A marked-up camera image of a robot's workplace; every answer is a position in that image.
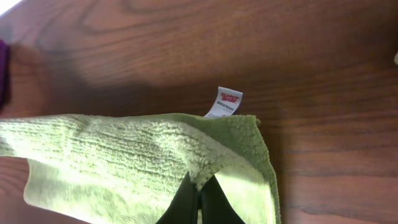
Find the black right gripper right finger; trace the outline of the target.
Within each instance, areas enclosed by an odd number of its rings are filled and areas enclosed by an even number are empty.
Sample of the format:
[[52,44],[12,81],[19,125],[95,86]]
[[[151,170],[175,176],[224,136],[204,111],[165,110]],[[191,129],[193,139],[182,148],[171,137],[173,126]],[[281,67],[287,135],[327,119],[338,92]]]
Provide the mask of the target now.
[[202,224],[244,224],[213,175],[200,190]]

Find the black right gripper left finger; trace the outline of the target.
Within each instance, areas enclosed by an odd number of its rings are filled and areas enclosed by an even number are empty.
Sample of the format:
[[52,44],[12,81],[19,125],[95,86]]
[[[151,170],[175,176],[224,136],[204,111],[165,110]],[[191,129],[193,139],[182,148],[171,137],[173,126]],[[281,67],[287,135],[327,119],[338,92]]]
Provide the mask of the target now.
[[197,224],[198,190],[187,172],[172,202],[156,224]]

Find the light green cloth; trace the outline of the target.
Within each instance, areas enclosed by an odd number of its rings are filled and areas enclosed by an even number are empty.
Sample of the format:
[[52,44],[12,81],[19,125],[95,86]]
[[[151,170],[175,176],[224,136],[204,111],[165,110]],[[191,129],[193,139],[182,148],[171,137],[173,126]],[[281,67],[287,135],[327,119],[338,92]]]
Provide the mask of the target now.
[[186,173],[214,175],[244,223],[279,223],[277,179],[243,94],[219,88],[205,116],[64,114],[1,121],[1,155],[28,160],[27,204],[90,223],[156,223]]

